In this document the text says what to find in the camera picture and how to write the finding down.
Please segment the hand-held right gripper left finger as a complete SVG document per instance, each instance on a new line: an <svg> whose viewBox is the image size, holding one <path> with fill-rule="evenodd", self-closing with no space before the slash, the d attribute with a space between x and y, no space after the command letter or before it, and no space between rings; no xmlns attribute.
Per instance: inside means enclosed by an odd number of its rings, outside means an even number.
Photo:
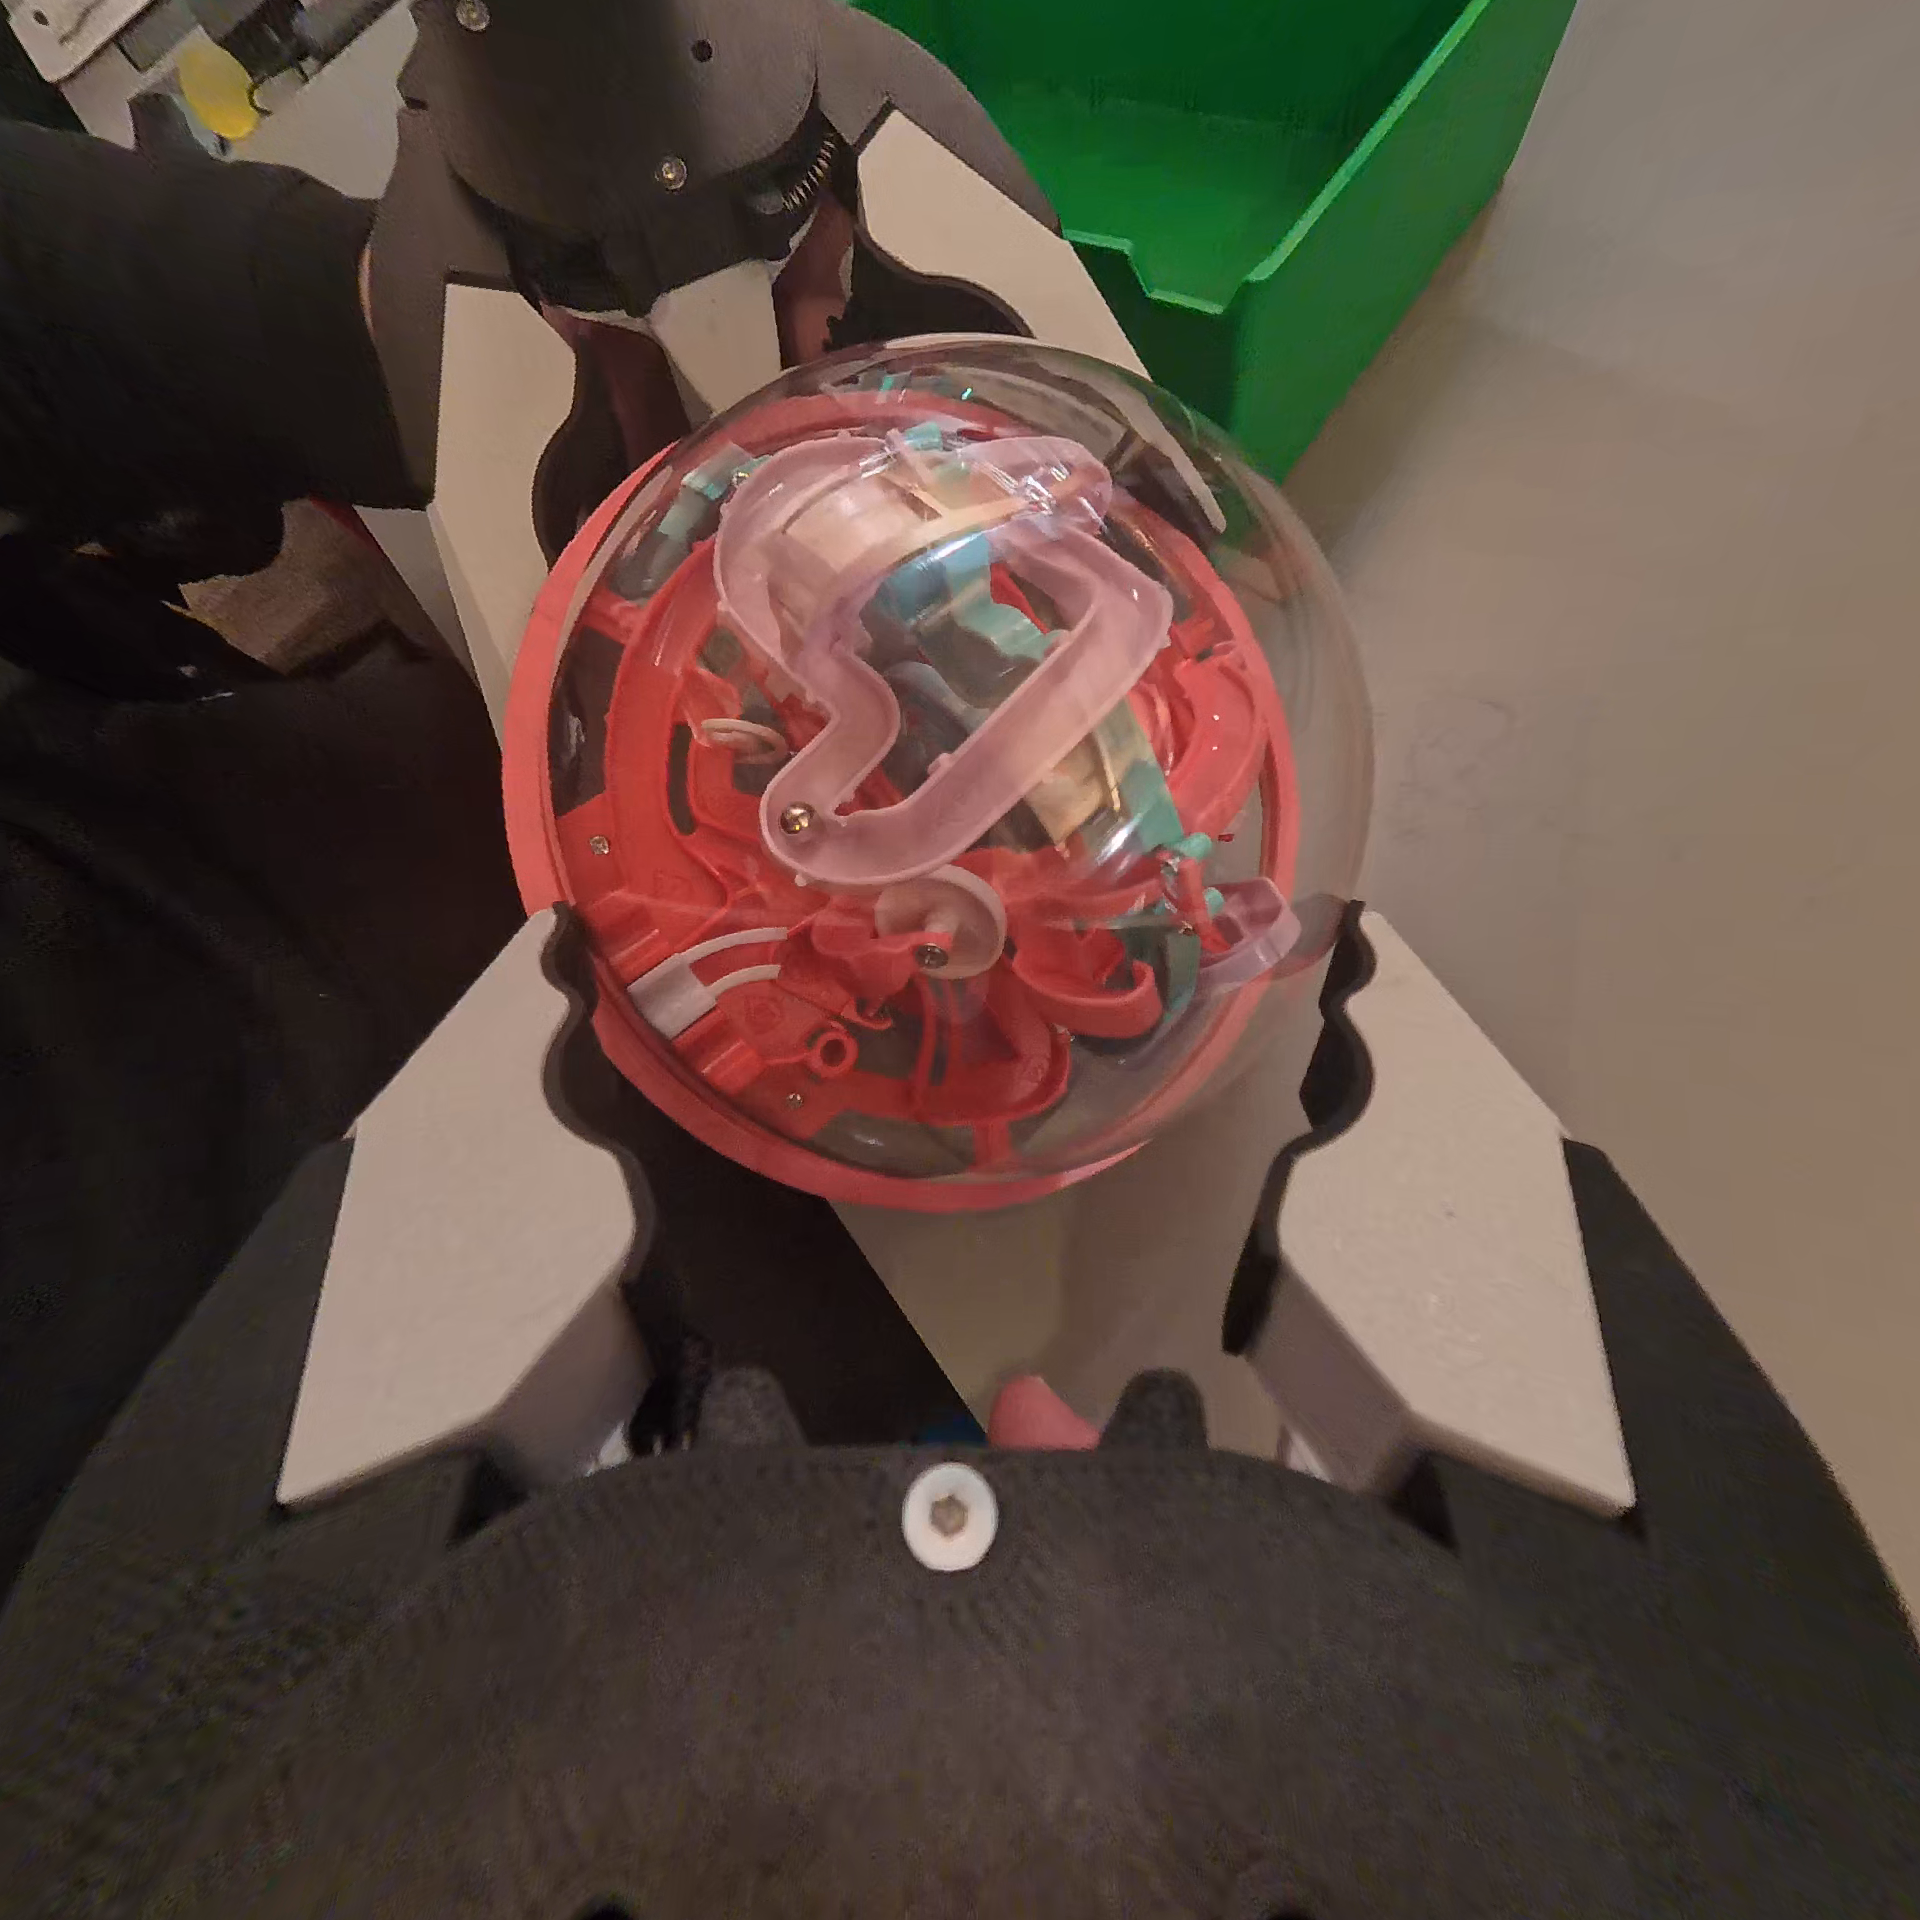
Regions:
<svg viewBox="0 0 1920 1920"><path fill-rule="evenodd" d="M518 1489L616 1455L652 1386L627 1313L652 1195L586 1117L600 1064L577 925L536 908L350 1136L282 1503L439 1449Z"/></svg>

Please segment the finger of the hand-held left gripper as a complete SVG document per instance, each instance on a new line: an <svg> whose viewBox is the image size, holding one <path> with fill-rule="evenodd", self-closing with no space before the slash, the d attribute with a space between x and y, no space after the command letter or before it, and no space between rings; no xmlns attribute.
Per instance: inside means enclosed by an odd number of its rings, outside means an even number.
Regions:
<svg viewBox="0 0 1920 1920"><path fill-rule="evenodd" d="M1078 248L900 108L853 153L853 330L880 339L1025 333L1146 376Z"/></svg>
<svg viewBox="0 0 1920 1920"><path fill-rule="evenodd" d="M363 323L404 472L451 523L577 523L601 472L594 376L512 267L512 232L439 153L404 141L363 246Z"/></svg>

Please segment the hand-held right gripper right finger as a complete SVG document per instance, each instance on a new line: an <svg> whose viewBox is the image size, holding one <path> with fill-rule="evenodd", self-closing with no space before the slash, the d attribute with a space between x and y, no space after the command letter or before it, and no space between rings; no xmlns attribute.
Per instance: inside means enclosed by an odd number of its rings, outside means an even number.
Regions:
<svg viewBox="0 0 1920 1920"><path fill-rule="evenodd" d="M1283 1463L1387 1499L1453 1455L1628 1510L1568 1126L1412 944L1348 904L1303 1064L1224 1305Z"/></svg>

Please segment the clear red maze ball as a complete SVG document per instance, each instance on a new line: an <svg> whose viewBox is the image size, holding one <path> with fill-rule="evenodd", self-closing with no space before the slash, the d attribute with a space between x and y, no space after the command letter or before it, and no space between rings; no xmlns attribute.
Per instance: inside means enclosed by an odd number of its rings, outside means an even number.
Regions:
<svg viewBox="0 0 1920 1920"><path fill-rule="evenodd" d="M552 556L509 831L610 1064L837 1204L1071 1190L1314 1028L1373 823L1356 618L1137 370L849 346Z"/></svg>

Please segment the person's left forearm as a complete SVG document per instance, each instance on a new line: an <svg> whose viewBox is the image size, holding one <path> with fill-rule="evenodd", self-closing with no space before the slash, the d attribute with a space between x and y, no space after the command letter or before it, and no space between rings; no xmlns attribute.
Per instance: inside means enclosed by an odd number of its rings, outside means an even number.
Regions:
<svg viewBox="0 0 1920 1920"><path fill-rule="evenodd" d="M0 507L428 507L375 346L375 201L307 170L0 128Z"/></svg>

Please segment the green plastic bin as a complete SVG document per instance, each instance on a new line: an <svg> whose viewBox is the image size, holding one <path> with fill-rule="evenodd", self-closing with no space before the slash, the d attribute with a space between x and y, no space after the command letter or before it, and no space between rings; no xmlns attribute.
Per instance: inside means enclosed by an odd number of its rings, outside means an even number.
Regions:
<svg viewBox="0 0 1920 1920"><path fill-rule="evenodd" d="M1273 480L1499 196L1570 0L880 0Z"/></svg>

